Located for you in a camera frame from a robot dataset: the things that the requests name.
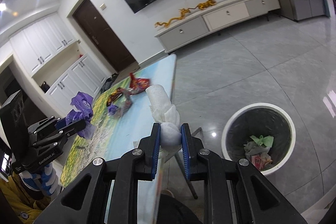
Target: yellow jacket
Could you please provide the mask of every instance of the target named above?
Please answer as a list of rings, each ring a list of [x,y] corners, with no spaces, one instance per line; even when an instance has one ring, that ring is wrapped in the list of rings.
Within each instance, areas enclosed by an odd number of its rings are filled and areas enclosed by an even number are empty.
[[[21,185],[21,178],[15,173],[8,177],[8,182],[0,179],[0,189],[24,224],[32,224],[50,203],[49,197],[43,197],[40,200],[31,198]]]

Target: crumpled white paper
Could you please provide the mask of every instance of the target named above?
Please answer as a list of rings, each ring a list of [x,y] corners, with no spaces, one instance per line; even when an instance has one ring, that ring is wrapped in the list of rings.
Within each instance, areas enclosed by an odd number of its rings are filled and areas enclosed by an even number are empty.
[[[161,125],[160,145],[167,151],[174,151],[181,145],[180,114],[176,110],[163,86],[152,85],[146,89],[151,102],[150,109],[155,122]]]

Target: brown door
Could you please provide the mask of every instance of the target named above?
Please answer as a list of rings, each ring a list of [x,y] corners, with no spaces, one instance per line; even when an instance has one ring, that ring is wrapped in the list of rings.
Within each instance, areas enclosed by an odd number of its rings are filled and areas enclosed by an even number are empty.
[[[134,57],[90,0],[83,1],[73,14],[73,18],[117,72],[135,62]]]

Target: black pants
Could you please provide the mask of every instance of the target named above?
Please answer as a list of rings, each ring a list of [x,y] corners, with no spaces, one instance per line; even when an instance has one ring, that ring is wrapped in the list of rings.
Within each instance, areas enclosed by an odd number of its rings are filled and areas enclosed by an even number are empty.
[[[167,195],[161,195],[157,224],[202,224],[184,204]]]

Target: colorful tabletop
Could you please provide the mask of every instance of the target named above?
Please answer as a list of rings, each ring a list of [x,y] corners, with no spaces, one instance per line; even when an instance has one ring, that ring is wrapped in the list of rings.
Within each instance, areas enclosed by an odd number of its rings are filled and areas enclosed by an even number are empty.
[[[170,55],[134,73],[137,78],[150,78],[151,85],[162,85],[171,98],[174,85],[176,55]],[[108,160],[120,158],[124,153],[137,147],[137,141],[151,134],[154,119],[149,109],[146,92],[132,95],[130,109],[120,118],[109,116],[106,102],[109,95],[118,87],[128,88],[130,77],[117,83],[101,94],[93,105],[94,116],[91,123],[97,127],[93,139],[76,137],[69,152],[61,175],[64,186],[70,182],[95,158]],[[115,103],[125,100],[124,96]],[[158,171],[153,181],[139,181],[138,185],[138,223],[156,221],[158,197],[161,189],[163,162],[159,160]]]

